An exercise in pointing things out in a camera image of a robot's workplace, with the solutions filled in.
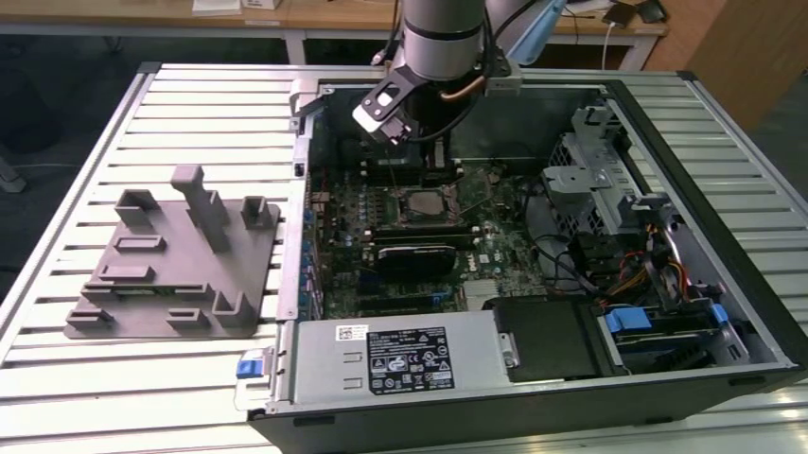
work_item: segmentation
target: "white paper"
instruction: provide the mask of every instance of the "white paper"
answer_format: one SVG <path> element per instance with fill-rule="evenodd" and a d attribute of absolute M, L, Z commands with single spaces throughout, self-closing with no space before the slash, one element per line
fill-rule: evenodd
<path fill-rule="evenodd" d="M 242 0 L 245 8 L 277 9 L 282 0 Z"/>
<path fill-rule="evenodd" d="M 571 11 L 575 15 L 581 15 L 583 12 L 596 11 L 597 9 L 609 9 L 611 7 L 611 0 L 588 0 L 587 2 L 567 4 L 569 10 L 565 9 L 563 15 L 569 16 Z"/>
<path fill-rule="evenodd" d="M 241 0 L 194 0 L 195 16 L 233 16 L 242 14 Z"/>

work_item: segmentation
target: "wooden desk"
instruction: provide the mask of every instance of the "wooden desk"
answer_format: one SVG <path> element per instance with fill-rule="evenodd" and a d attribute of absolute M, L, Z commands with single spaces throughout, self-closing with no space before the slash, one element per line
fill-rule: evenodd
<path fill-rule="evenodd" d="M 584 18 L 563 17 L 551 37 L 551 44 L 604 45 L 609 26 L 601 22 L 603 12 L 587 12 Z M 393 3 L 380 0 L 292 0 L 288 26 L 297 30 L 297 54 L 305 59 L 306 39 L 386 40 L 393 22 Z M 625 29 L 612 30 L 611 45 L 629 46 L 620 69 L 639 71 L 648 60 L 657 39 L 668 32 L 665 24 L 644 24 L 639 16 Z"/>
<path fill-rule="evenodd" d="M 380 0 L 285 0 L 277 10 L 195 17 L 194 0 L 0 0 L 0 33 L 85 36 L 281 38 L 289 62 L 306 64 L 308 39 L 386 40 L 393 4 Z M 563 17 L 552 44 L 604 45 L 608 27 L 595 19 Z M 665 25 L 639 17 L 612 31 L 609 44 L 629 46 L 620 69 L 640 70 Z"/>

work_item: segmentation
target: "aluminum table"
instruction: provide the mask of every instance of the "aluminum table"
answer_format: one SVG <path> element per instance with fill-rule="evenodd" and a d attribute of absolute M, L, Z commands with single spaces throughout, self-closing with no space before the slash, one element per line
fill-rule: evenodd
<path fill-rule="evenodd" d="M 274 341 L 281 283 L 294 272 L 285 264 L 296 235 L 286 224 L 253 339 L 68 340 L 64 318 L 113 235 L 122 191 L 149 188 L 159 200 L 175 200 L 174 165 L 202 164 L 206 187 L 223 199 L 262 195 L 289 218 L 304 197 L 292 178 L 290 100 L 318 79 L 381 76 L 361 67 L 145 65 L 0 306 L 0 453 L 279 452 L 235 409 L 234 385 L 242 352 Z M 625 81 L 776 293 L 808 323 L 808 205 L 702 84 L 672 73 L 525 76 Z M 637 167 L 652 175 L 641 161 Z M 266 381 L 251 383 L 247 394 L 266 398 Z M 798 453 L 808 449 L 807 419 L 808 390 L 796 385 L 671 424 L 421 451 Z"/>

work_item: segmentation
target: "warning label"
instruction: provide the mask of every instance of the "warning label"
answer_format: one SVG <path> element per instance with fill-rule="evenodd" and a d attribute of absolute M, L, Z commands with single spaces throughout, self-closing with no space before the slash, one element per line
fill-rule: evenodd
<path fill-rule="evenodd" d="M 368 333 L 368 368 L 376 395 L 454 388 L 446 328 Z"/>

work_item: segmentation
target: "motherboard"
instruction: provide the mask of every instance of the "motherboard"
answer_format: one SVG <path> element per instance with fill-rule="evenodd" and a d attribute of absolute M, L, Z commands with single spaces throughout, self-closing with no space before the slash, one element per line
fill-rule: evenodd
<path fill-rule="evenodd" d="M 532 183 L 497 163 L 462 165 L 433 187 L 385 175 L 388 184 L 373 184 L 365 170 L 337 178 L 324 170 L 312 194 L 324 318 L 476 310 L 497 296 L 544 295 L 520 210 Z"/>

